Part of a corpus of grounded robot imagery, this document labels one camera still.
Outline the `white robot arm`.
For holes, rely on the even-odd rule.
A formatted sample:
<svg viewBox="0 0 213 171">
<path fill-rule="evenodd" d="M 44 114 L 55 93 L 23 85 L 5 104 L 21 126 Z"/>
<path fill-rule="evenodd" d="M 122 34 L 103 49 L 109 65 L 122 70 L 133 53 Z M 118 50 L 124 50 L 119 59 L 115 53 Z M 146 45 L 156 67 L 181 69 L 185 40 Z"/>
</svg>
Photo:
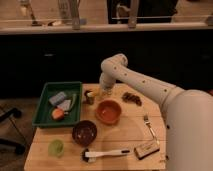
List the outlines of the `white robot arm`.
<svg viewBox="0 0 213 171">
<path fill-rule="evenodd" d="M 101 63 L 99 83 L 110 90 L 117 80 L 158 104 L 166 127 L 166 171 L 213 171 L 213 96 L 127 68 L 116 54 Z"/>
</svg>

